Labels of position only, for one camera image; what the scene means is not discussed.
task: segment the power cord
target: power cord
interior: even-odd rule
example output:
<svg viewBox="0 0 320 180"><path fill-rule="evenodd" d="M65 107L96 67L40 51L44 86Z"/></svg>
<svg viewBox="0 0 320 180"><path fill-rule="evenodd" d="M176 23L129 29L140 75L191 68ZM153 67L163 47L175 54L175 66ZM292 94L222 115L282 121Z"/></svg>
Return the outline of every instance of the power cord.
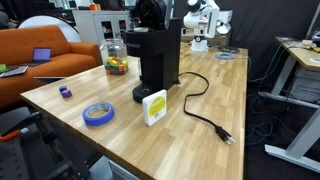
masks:
<svg viewBox="0 0 320 180"><path fill-rule="evenodd" d="M195 94L188 94L188 95L186 95L186 97L185 97L185 99L184 99L184 105L183 105L184 113L188 114L189 116L196 117L196 118L198 118L198 119L200 119L200 120L202 120L202 121L205 121L205 122L211 124L211 125L215 128L215 130L216 130L215 132L218 134L218 136L220 137L220 139L221 139L222 141L225 141L225 142L227 142L228 144L234 143L235 141L234 141L234 139L232 139L231 135L230 135L226 130L224 130L221 126L216 125L215 123L213 123L212 121L210 121L210 120L207 119L207 118L204 118L204 117L202 117L202 116L193 114L193 113L188 112L188 111L186 110L186 104L187 104L187 99L188 99L188 97L191 97L191 96L200 96L200 95L204 94L204 93L207 91L207 89L209 88L209 81L208 81L208 79L205 78L204 76L202 76L202 75L200 75L200 74L198 74L198 73L194 73L194 72L184 72L184 73L179 74L179 76L184 75L184 74L193 74L193 75L199 76L200 78L204 79L204 80L206 81L206 83L207 83L207 87L205 88L204 91L202 91L202 92L200 92L200 93L195 93Z"/></svg>

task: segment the painter's tape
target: painter's tape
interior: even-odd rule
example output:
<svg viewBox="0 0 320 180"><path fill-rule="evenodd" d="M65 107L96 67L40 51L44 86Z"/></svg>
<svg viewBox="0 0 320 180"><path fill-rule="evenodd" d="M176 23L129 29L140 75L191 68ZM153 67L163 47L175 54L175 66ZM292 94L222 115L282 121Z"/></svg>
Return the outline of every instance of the painter's tape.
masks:
<svg viewBox="0 0 320 180"><path fill-rule="evenodd" d="M100 126L109 122L114 116L114 108L110 103L100 102L87 107L82 112L84 122L89 126Z"/></svg>

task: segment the black floor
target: black floor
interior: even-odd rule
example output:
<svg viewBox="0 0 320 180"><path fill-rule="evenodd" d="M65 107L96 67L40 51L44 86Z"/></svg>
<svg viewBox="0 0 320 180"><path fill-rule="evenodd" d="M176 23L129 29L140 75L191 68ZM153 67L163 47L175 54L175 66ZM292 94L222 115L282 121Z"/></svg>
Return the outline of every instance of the black floor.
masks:
<svg viewBox="0 0 320 180"><path fill-rule="evenodd" d="M259 97L257 88L250 85L246 108L245 180L320 179L319 173L273 157L264 150L265 144L286 149L316 109ZM320 162L319 140L305 156Z"/></svg>

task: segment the coffee maker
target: coffee maker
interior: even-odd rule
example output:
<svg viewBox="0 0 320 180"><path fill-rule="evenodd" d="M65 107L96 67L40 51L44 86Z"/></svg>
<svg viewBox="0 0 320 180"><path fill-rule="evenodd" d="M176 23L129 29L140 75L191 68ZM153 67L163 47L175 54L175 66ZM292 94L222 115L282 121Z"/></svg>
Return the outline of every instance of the coffee maker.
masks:
<svg viewBox="0 0 320 180"><path fill-rule="evenodd" d="M159 1L139 0L136 4L138 12L141 11L141 27L147 27L147 32L127 30L124 33L128 55L140 58L142 83L132 90L133 99L139 103L146 96L179 84L182 19L165 20L166 13L159 6L153 6L159 5Z"/></svg>

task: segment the plastic container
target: plastic container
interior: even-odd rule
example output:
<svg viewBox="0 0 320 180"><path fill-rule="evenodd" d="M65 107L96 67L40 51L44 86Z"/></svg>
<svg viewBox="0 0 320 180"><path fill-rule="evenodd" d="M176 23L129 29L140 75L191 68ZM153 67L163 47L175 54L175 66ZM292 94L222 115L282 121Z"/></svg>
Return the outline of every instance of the plastic container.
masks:
<svg viewBox="0 0 320 180"><path fill-rule="evenodd" d="M123 75L128 71L127 49L122 39L101 41L100 52L108 75Z"/></svg>

